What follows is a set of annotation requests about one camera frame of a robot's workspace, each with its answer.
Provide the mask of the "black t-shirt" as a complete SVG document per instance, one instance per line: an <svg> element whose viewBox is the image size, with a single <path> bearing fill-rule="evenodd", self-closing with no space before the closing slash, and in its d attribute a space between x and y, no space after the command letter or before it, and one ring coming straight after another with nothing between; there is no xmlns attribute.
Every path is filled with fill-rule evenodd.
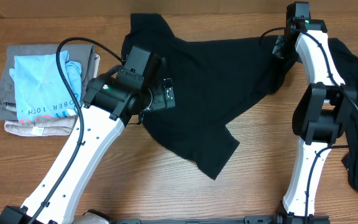
<svg viewBox="0 0 358 224"><path fill-rule="evenodd" d="M134 45L166 60L158 78L173 82L175 106L146 112L143 124L163 147L196 163L215 179L239 145L227 124L275 93L297 57L276 57L277 36L187 42L158 14L132 14L122 45Z"/></svg>

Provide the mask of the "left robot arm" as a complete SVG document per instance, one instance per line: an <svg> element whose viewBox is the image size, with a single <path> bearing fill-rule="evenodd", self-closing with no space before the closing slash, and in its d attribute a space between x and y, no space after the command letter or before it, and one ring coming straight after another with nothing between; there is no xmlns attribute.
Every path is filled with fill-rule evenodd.
<svg viewBox="0 0 358 224"><path fill-rule="evenodd" d="M80 117L50 170L20 207L6 206L0 223L75 223L83 191L132 116L175 106L172 80L159 78L166 60L133 46L122 65L91 79Z"/></svg>

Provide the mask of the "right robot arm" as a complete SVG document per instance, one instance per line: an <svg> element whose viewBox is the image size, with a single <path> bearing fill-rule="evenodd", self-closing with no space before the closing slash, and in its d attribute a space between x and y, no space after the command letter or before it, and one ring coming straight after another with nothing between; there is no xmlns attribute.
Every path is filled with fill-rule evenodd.
<svg viewBox="0 0 358 224"><path fill-rule="evenodd" d="M271 223L329 223L314 214L314 200L325 160L356 109L356 90L338 73L322 20L312 19L308 2L287 6L285 33L273 54L295 56L304 66L308 87L292 117L299 137L290 186Z"/></svg>

